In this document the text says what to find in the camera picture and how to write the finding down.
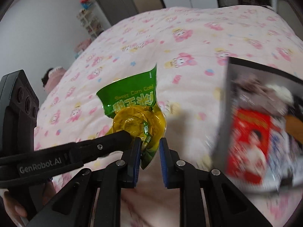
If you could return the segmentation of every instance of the red package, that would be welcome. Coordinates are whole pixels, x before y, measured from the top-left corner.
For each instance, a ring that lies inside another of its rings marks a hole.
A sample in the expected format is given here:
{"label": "red package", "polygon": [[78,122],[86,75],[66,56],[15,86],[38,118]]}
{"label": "red package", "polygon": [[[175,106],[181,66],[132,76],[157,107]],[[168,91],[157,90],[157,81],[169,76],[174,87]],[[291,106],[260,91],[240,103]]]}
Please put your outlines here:
{"label": "red package", "polygon": [[238,109],[234,116],[226,173],[260,184],[266,173],[271,117]]}

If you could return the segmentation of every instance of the silver rivet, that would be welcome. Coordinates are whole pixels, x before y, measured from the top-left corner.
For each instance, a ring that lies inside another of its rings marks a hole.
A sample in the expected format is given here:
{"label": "silver rivet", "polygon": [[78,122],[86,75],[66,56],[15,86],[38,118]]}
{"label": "silver rivet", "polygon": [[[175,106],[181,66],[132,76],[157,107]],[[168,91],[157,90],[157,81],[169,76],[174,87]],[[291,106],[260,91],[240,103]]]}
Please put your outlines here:
{"label": "silver rivet", "polygon": [[82,172],[82,175],[85,176],[85,175],[88,175],[90,173],[90,169],[84,168],[84,169],[81,170],[81,172]]}
{"label": "silver rivet", "polygon": [[116,165],[117,165],[117,166],[123,166],[123,165],[125,165],[125,161],[122,160],[122,159],[117,160]]}
{"label": "silver rivet", "polygon": [[185,165],[185,161],[184,160],[178,160],[176,162],[177,166],[184,166]]}
{"label": "silver rivet", "polygon": [[218,169],[212,169],[212,175],[219,176],[220,175],[220,171]]}

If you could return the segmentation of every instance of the bed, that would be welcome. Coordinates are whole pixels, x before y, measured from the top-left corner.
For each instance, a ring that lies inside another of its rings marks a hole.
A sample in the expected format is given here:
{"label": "bed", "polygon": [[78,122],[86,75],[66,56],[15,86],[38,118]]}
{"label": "bed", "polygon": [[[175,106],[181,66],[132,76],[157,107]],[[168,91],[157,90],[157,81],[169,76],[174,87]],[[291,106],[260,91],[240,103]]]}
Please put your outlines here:
{"label": "bed", "polygon": [[[157,100],[167,119],[169,146],[197,168],[208,169],[228,56],[303,78],[303,42],[267,8],[173,7],[142,13],[102,33],[72,64],[40,107],[35,149],[105,135],[112,119],[104,115],[96,92],[157,65]],[[116,152],[85,166],[101,169],[120,157]],[[56,190],[79,170],[55,177]],[[249,199],[279,227],[293,214],[302,192],[250,195]],[[122,191],[121,226],[178,225],[179,192],[164,188],[156,154],[149,167],[140,171],[137,187]]]}

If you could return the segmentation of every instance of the green and yellow snack package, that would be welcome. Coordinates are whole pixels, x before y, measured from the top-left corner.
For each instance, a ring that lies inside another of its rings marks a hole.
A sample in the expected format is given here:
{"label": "green and yellow snack package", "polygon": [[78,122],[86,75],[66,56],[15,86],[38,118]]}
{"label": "green and yellow snack package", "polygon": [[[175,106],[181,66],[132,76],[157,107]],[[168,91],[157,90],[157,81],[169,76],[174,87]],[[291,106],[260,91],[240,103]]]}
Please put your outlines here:
{"label": "green and yellow snack package", "polygon": [[97,92],[105,115],[113,119],[107,134],[126,130],[142,140],[141,168],[145,169],[164,136],[166,120],[156,99],[157,66],[148,72],[113,82]]}

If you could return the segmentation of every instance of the black hair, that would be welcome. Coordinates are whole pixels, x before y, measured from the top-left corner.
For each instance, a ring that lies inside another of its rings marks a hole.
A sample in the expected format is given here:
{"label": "black hair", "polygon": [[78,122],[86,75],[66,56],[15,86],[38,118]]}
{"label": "black hair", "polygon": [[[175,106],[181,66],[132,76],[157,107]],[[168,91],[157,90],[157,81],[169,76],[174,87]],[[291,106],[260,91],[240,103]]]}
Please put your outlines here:
{"label": "black hair", "polygon": [[261,132],[258,131],[258,130],[252,130],[251,132],[254,132],[254,133],[257,135],[257,137],[259,138],[259,141],[261,142],[261,139],[262,139],[262,134],[261,134]]}
{"label": "black hair", "polygon": [[49,72],[53,70],[53,68],[50,68],[46,71],[46,73],[44,74],[43,78],[41,79],[42,83],[43,83],[43,87],[45,87],[47,81],[48,81],[48,74]]}

